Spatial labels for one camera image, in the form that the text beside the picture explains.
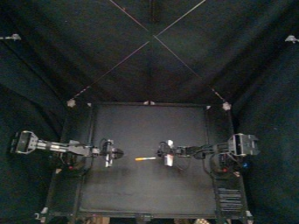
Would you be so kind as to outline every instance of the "small orange object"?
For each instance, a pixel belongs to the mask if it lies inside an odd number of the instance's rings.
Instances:
[[[143,160],[150,160],[150,159],[154,159],[154,157],[137,157],[134,159],[134,161],[143,161]]]

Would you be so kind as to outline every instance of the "diagonal rod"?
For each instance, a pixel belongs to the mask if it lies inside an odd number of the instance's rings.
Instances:
[[[169,51],[169,53],[172,54],[172,56],[184,64],[184,66],[189,69],[189,71],[192,72],[192,74],[201,78],[201,76],[190,69],[190,67],[185,64],[185,62],[180,59],[180,57],[176,55],[176,53],[172,51],[172,49],[165,45],[165,43],[156,37],[153,36],[153,38],[158,41],[158,43],[164,46],[164,48]],[[208,84],[208,87],[210,89],[210,91],[213,92],[213,94],[222,100],[222,102],[225,102],[225,99],[220,96],[218,92],[216,91],[216,89]]]
[[[154,36],[158,37],[205,1],[200,1]]]
[[[139,24],[139,22],[126,13],[126,11],[117,5],[117,3],[111,0],[107,0],[131,19],[133,21],[143,28],[145,31],[148,31],[145,29],[145,27]]]
[[[143,48],[143,46],[149,43],[149,41],[146,41],[141,46],[138,46],[133,52],[130,52],[123,58],[122,60],[102,74],[99,75],[99,77],[87,85],[85,86],[70,98],[71,100],[74,98],[77,98],[89,88],[90,86],[93,86],[138,51],[141,48]]]

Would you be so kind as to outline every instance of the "bracket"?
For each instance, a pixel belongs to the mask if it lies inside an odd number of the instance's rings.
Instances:
[[[150,221],[153,216],[149,213],[135,213],[134,220],[137,224],[143,224]]]

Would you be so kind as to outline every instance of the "black fabric wall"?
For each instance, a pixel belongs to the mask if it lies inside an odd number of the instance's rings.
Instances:
[[[299,45],[288,45],[238,98],[237,131],[254,134],[260,154],[246,175],[256,223],[299,223]]]
[[[17,33],[1,11],[0,19],[1,35]],[[47,191],[47,155],[15,157],[6,153],[15,131],[33,130],[42,139],[59,139],[65,108],[42,77],[42,65],[25,42],[1,41],[0,223],[33,223],[33,213],[42,209]]]

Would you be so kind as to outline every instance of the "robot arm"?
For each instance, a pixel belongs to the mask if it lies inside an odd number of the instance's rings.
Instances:
[[[226,172],[233,165],[240,166],[245,155],[256,155],[257,138],[253,135],[233,135],[225,143],[202,146],[173,147],[173,142],[160,142],[157,156],[164,159],[164,165],[173,166],[173,157],[204,159],[209,156],[214,172]]]
[[[113,141],[106,140],[102,148],[87,146],[77,141],[69,140],[69,143],[54,143],[38,139],[38,137],[27,130],[15,133],[13,138],[10,153],[27,155],[35,150],[51,151],[58,153],[71,153],[82,157],[102,156],[106,159],[106,167],[111,165],[111,160],[121,158],[123,152],[113,148]]]

